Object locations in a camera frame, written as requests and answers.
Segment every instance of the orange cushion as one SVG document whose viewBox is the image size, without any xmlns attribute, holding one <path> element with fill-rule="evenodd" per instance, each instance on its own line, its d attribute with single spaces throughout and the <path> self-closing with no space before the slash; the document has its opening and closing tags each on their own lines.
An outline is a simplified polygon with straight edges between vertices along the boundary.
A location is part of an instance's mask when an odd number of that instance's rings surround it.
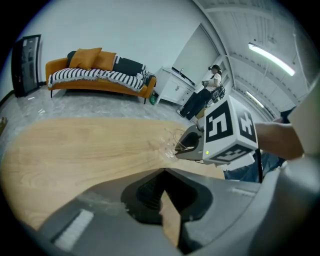
<svg viewBox="0 0 320 256">
<path fill-rule="evenodd" d="M 69 68 L 90 70 L 102 48 L 78 49 L 73 55 Z"/>
<path fill-rule="evenodd" d="M 115 56 L 115 52 L 100 51 L 92 65 L 92 68 L 112 71 Z"/>
</svg>

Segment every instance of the striped blanket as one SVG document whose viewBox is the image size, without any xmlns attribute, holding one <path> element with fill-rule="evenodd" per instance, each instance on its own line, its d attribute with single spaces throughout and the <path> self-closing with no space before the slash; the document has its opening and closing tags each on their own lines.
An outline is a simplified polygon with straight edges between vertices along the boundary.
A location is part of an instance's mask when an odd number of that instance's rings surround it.
<svg viewBox="0 0 320 256">
<path fill-rule="evenodd" d="M 144 87 L 144 80 L 140 80 L 136 76 L 116 71 L 102 71 L 98 74 L 98 77 L 100 79 L 106 79 L 110 82 L 123 85 L 137 93 Z"/>
<path fill-rule="evenodd" d="M 49 76 L 48 87 L 52 88 L 55 84 L 71 82 L 77 80 L 97 80 L 101 69 L 93 68 L 85 70 L 82 68 L 64 68 Z"/>
</svg>

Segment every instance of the ceiling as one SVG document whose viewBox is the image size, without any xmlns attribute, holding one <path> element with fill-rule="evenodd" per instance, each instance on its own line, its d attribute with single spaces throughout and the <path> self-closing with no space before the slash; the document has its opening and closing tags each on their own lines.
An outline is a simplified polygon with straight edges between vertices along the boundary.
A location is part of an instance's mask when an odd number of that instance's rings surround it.
<svg viewBox="0 0 320 256">
<path fill-rule="evenodd" d="M 211 21 L 220 37 L 232 74 L 232 90 L 247 98 L 249 91 L 269 117 L 297 106 L 308 89 L 297 56 L 294 18 L 271 0 L 193 0 Z M 295 70 L 288 75 L 276 64 L 248 48 L 254 43 Z"/>
</svg>

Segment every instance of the light wood tabletop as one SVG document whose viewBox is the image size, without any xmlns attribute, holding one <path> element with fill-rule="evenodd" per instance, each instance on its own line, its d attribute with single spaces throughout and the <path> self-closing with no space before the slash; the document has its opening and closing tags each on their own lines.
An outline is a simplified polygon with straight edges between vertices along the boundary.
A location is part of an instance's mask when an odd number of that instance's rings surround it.
<svg viewBox="0 0 320 256">
<path fill-rule="evenodd" d="M 38 229 L 58 208 L 96 184 L 156 168 L 224 179 L 214 164 L 169 160 L 161 138 L 186 130 L 172 121 L 61 118 L 39 121 L 8 146 L 1 186 L 15 216 Z"/>
</svg>

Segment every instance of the clear glass cup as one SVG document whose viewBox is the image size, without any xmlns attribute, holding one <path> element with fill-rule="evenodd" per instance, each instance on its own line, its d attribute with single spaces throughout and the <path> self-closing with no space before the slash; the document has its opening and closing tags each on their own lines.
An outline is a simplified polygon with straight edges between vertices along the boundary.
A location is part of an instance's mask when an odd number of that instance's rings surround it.
<svg viewBox="0 0 320 256">
<path fill-rule="evenodd" d="M 178 161 L 178 158 L 176 157 L 176 146 L 179 146 L 181 149 L 186 148 L 179 142 L 185 131 L 186 130 L 184 129 L 164 129 L 164 133 L 160 136 L 159 153 L 165 161 Z"/>
</svg>

